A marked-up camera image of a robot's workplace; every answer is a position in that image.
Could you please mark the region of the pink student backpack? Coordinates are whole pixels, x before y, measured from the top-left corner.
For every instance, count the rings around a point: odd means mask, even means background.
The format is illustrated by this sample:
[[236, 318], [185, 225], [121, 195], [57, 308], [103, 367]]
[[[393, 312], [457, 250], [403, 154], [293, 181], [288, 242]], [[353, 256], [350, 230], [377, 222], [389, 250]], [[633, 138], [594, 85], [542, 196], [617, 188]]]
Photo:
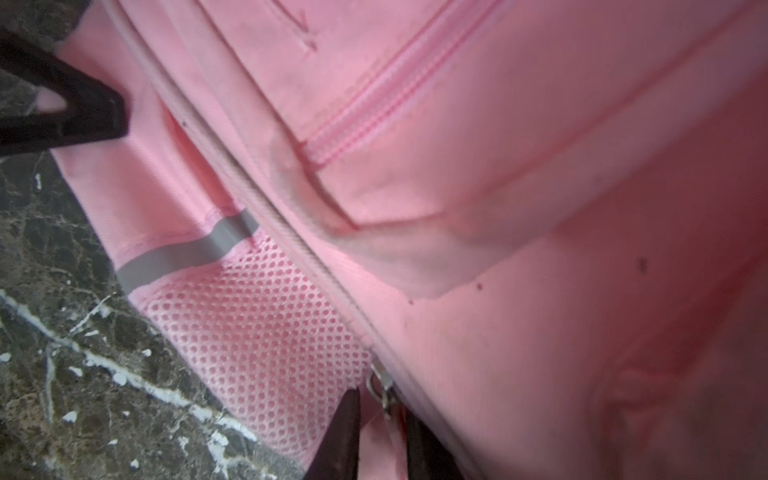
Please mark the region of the pink student backpack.
[[97, 1], [56, 163], [128, 299], [309, 465], [359, 388], [468, 479], [767, 475], [763, 1]]

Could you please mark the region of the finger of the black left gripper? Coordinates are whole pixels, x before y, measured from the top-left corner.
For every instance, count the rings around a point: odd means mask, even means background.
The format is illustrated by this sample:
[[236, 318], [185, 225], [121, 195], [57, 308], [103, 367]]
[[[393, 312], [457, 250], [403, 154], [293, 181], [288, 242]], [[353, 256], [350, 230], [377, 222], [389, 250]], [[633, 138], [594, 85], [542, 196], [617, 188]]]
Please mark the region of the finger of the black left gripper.
[[1, 31], [1, 69], [63, 101], [52, 111], [3, 117], [3, 157], [128, 134], [128, 113], [120, 93], [6, 29]]

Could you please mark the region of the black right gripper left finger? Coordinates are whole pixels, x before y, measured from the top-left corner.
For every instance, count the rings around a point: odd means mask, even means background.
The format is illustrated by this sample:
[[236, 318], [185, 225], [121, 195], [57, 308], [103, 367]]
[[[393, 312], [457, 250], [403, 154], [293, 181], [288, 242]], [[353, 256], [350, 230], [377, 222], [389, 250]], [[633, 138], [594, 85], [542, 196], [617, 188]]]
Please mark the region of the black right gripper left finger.
[[358, 388], [348, 389], [341, 397], [303, 479], [356, 480], [360, 431], [360, 391]]

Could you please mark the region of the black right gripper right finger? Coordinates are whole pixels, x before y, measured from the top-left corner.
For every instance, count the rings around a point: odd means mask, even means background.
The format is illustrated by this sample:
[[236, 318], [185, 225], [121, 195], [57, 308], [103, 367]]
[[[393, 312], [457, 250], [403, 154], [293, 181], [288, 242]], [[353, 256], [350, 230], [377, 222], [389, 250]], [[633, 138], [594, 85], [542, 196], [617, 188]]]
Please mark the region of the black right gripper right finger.
[[454, 456], [430, 428], [410, 410], [404, 413], [408, 480], [462, 480]]

